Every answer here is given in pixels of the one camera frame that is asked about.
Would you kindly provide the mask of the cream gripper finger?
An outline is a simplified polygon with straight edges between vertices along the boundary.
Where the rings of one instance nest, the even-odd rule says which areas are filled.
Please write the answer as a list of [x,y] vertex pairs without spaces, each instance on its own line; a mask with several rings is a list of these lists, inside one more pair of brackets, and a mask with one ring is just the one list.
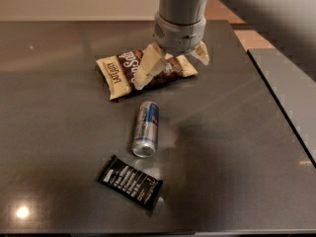
[[203,65],[209,64],[209,55],[207,47],[203,41],[200,41],[191,51],[190,55],[199,60]]
[[139,67],[134,74],[135,88],[142,90],[165,68],[165,52],[156,42],[151,43],[145,48]]

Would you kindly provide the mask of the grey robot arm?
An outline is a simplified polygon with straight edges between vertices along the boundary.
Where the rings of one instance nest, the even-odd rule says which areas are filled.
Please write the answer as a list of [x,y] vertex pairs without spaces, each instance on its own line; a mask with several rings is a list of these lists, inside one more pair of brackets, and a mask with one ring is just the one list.
[[[316,77],[316,0],[219,0],[310,78]],[[160,0],[154,42],[134,75],[141,90],[168,66],[167,53],[197,49],[205,30],[206,0]]]

